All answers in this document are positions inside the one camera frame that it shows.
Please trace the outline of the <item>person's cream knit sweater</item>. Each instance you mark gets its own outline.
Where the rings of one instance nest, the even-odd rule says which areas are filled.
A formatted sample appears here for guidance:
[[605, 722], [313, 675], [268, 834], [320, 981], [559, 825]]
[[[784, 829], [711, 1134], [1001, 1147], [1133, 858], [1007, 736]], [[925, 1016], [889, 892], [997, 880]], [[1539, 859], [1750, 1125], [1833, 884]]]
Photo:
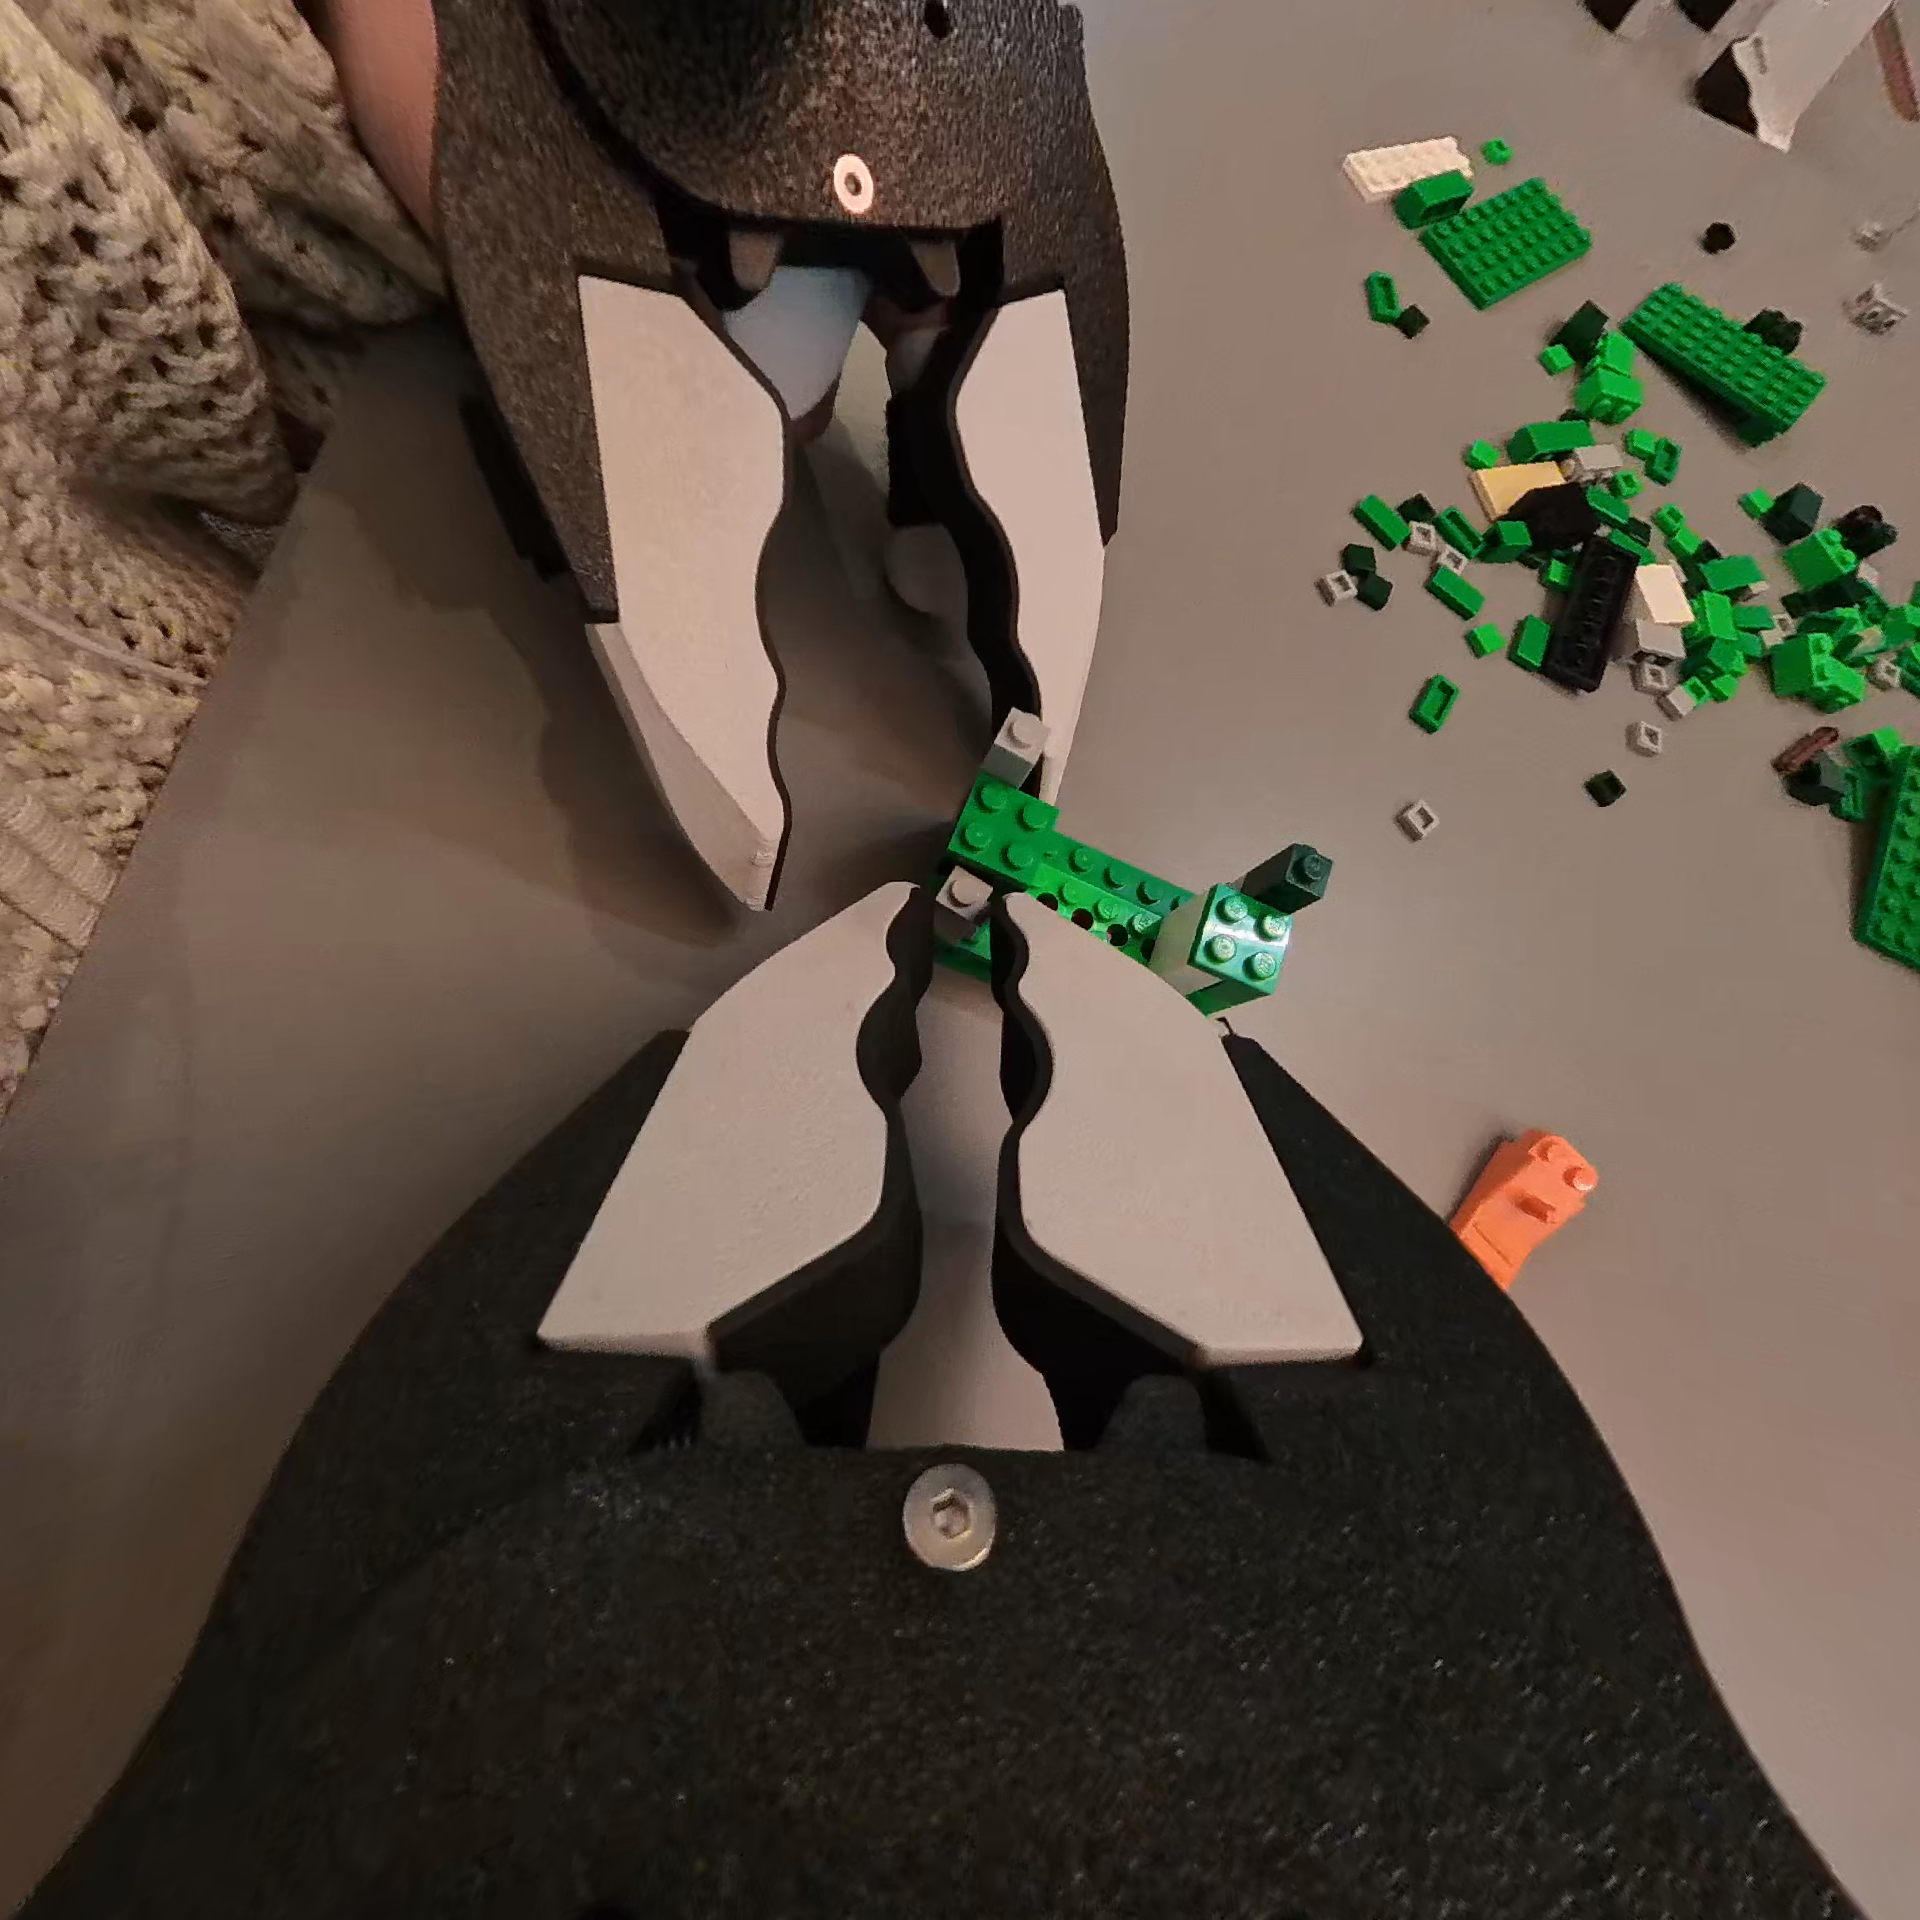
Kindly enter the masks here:
[[4, 302], [4, 1106], [224, 666], [294, 468], [249, 341]]

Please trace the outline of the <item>person's left hand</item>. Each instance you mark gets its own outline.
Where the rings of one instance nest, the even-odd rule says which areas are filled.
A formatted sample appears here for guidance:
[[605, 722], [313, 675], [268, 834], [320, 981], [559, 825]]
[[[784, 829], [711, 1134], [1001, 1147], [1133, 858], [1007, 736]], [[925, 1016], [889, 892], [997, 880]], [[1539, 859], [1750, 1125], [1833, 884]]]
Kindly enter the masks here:
[[306, 5], [346, 117], [398, 207], [436, 237], [433, 131], [436, 131], [436, 13], [433, 5]]

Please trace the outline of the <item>small green lego build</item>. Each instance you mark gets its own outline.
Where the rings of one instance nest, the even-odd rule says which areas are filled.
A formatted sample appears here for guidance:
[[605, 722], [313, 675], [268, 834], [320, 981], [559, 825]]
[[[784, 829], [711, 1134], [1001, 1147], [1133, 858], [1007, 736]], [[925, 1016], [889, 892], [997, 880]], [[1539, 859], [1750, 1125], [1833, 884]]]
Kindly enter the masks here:
[[993, 897], [1029, 897], [1143, 967], [1199, 1016], [1272, 998], [1294, 919], [1323, 899], [1333, 858], [1295, 840], [1199, 892], [1151, 876], [1059, 829], [1059, 809], [1040, 799], [1049, 738], [1034, 712], [1007, 707], [950, 821], [934, 892], [960, 863], [984, 876]]

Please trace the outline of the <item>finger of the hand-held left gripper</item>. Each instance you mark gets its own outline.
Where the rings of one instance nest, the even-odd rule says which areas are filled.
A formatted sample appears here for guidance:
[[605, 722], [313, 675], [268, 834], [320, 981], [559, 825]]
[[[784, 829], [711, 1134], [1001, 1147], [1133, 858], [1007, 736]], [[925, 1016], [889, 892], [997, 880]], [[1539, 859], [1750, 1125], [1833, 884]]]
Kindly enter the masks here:
[[950, 392], [954, 544], [969, 641], [997, 712], [1049, 727], [1034, 785], [1059, 799], [1103, 620], [1104, 538], [1062, 292], [1001, 302]]
[[760, 610], [788, 414], [679, 292], [580, 278], [614, 615], [592, 651], [683, 838], [766, 912], [790, 834], [784, 675]]

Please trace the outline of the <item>white lego plate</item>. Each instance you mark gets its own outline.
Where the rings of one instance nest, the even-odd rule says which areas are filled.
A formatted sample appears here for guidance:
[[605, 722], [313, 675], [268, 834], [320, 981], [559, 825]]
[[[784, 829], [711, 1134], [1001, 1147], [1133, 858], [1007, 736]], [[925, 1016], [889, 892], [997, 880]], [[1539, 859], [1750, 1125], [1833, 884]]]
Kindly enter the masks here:
[[1341, 172], [1367, 207], [1391, 201], [1421, 179], [1435, 179], [1447, 172], [1456, 172], [1460, 179], [1476, 174], [1473, 157], [1454, 136], [1348, 153], [1341, 158]]

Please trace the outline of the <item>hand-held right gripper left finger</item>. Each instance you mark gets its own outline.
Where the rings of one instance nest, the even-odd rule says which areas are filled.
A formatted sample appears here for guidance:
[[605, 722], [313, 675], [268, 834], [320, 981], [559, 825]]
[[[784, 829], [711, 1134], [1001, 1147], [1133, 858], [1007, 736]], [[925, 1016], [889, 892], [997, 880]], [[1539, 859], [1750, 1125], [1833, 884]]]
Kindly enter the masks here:
[[924, 1282], [903, 1130], [924, 992], [925, 889], [890, 880], [663, 1034], [540, 1345], [763, 1373], [806, 1441], [866, 1445]]

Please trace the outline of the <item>pile of lego bricks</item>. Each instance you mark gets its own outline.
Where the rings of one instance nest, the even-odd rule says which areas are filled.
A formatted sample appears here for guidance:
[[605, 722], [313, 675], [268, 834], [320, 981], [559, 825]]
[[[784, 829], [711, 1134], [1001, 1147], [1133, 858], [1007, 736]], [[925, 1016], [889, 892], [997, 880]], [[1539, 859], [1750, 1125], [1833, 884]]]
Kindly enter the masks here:
[[[1804, 324], [1787, 311], [1760, 307], [1738, 324], [1799, 353]], [[1868, 801], [1914, 738], [1900, 727], [1843, 736], [1831, 722], [1876, 690], [1914, 696], [1914, 588], [1886, 596], [1876, 568], [1900, 529], [1872, 503], [1826, 515], [1805, 483], [1751, 488], [1738, 510], [1750, 532], [1772, 542], [1787, 575], [1774, 593], [1751, 548], [1708, 542], [1669, 498], [1683, 445], [1642, 423], [1642, 372], [1667, 371], [1619, 336], [1619, 315], [1577, 302], [1539, 346], [1539, 371], [1570, 383], [1567, 407], [1460, 450], [1476, 510], [1361, 494], [1352, 505], [1361, 542], [1341, 548], [1317, 596], [1381, 610], [1394, 593], [1381, 557], [1410, 557], [1419, 584], [1463, 624], [1473, 659], [1509, 659], [1541, 677], [1577, 548], [1622, 529], [1642, 544], [1642, 564], [1608, 671], [1619, 661], [1656, 703], [1656, 716], [1628, 724], [1628, 753], [1657, 757], [1677, 722], [1729, 703], [1741, 685], [1768, 685], [1822, 716], [1772, 760], [1783, 794], [1861, 825], [1872, 850]]]

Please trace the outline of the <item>green lego plate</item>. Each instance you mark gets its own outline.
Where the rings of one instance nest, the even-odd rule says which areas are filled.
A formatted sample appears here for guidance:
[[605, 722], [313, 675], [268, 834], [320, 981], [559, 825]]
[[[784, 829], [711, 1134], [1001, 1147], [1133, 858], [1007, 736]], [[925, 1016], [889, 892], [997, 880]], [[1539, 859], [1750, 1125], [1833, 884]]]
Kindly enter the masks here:
[[1428, 222], [1419, 240], [1476, 311], [1593, 252], [1593, 231], [1541, 174]]
[[1619, 336], [1702, 397], [1750, 448], [1791, 433], [1826, 392], [1826, 372], [1772, 346], [1677, 281], [1651, 288]]
[[1852, 912], [1852, 941], [1914, 973], [1914, 749], [1889, 762], [1864, 825], [1872, 851]]

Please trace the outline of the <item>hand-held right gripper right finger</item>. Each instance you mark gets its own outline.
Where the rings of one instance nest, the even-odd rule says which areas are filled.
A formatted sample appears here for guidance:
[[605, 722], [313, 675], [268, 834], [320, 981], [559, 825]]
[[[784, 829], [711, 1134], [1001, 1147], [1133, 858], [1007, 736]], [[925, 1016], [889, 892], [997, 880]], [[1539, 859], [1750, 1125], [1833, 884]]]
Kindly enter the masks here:
[[1059, 1441], [1093, 1445], [1136, 1377], [1355, 1363], [1355, 1308], [1232, 1030], [1032, 897], [997, 899], [988, 941], [993, 1308]]

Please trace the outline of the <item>black lego plate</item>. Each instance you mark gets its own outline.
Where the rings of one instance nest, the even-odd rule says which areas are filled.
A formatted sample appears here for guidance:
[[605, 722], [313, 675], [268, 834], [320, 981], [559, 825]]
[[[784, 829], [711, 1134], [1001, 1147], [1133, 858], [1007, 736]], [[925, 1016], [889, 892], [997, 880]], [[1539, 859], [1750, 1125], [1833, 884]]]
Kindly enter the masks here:
[[1570, 694], [1602, 685], [1638, 564], [1642, 544], [1622, 529], [1602, 529], [1577, 548], [1541, 655], [1550, 685]]

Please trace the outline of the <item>orange brick separator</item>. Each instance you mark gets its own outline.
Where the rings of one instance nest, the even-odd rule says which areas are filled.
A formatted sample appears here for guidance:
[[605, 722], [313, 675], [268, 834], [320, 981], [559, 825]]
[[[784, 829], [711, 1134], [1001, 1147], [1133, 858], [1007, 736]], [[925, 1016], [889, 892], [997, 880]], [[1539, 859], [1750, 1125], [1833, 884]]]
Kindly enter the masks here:
[[1595, 1163], [1557, 1134], [1526, 1130], [1494, 1146], [1454, 1210], [1456, 1241], [1509, 1288], [1524, 1263], [1595, 1190]]

